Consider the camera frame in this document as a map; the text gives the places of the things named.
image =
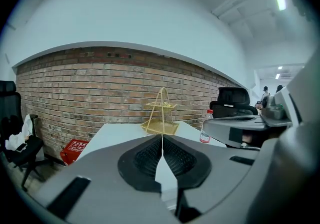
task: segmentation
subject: wire basket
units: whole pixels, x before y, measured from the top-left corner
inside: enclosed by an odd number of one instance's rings
[[[168,102],[164,102],[164,94],[166,95]],[[173,122],[171,111],[176,108],[177,104],[170,104],[167,89],[165,87],[161,88],[156,96],[155,102],[147,103],[146,106],[149,109],[152,109],[152,112],[149,120],[144,122],[141,127],[150,134],[175,135],[179,123]],[[162,119],[152,118],[155,110],[161,111]],[[171,121],[165,121],[164,113],[170,113]]]
[[[160,102],[151,102],[151,103],[147,103],[146,106],[150,110],[155,108],[154,110],[156,110],[156,111],[161,111],[163,108],[163,111],[168,113],[168,112],[172,111],[174,108],[176,108],[177,104],[169,104],[166,102],[161,104]]]
[[[158,118],[152,118],[149,122],[144,122],[141,127],[149,134],[168,134],[175,135],[179,123],[162,121]]]

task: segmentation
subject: white cloth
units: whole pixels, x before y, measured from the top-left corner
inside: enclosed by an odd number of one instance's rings
[[[7,150],[16,150],[22,143],[25,143],[29,135],[32,134],[32,120],[30,115],[26,115],[21,132],[17,135],[10,135],[9,140],[5,141],[5,148]]]

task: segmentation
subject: brick wall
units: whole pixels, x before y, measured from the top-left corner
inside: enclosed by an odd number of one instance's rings
[[[22,115],[39,115],[37,134],[55,157],[71,139],[89,141],[105,123],[144,122],[150,115],[144,104],[161,87],[178,104],[173,119],[199,128],[218,88],[235,86],[196,65],[125,48],[55,52],[17,70]]]

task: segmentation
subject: black office chair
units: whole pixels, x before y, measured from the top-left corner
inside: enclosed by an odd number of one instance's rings
[[[250,97],[244,88],[220,87],[217,101],[212,101],[209,108],[214,118],[257,115],[257,109],[249,104]]]
[[[9,162],[15,163],[15,167],[18,166],[20,169],[26,168],[21,186],[24,191],[27,191],[25,182],[30,172],[33,170],[44,180],[37,172],[36,167],[43,164],[53,164],[53,162],[50,160],[36,162],[36,155],[44,145],[44,142],[35,136],[34,119],[38,117],[37,115],[30,115],[33,129],[32,135],[25,142],[27,147],[20,153],[6,149],[5,141],[9,139],[10,135],[21,132],[24,124],[21,115],[21,96],[16,92],[15,86],[13,81],[0,81],[0,146]]]

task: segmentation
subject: water bottle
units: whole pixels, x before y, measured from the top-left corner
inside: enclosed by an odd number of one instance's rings
[[[214,111],[213,110],[207,110],[206,111],[206,116],[204,117],[203,121],[205,120],[208,120],[208,119],[213,119],[213,113]],[[200,133],[200,141],[202,143],[209,143],[210,141],[210,136],[208,134],[205,133],[204,131],[204,123],[202,123],[202,126],[201,126],[201,133]]]

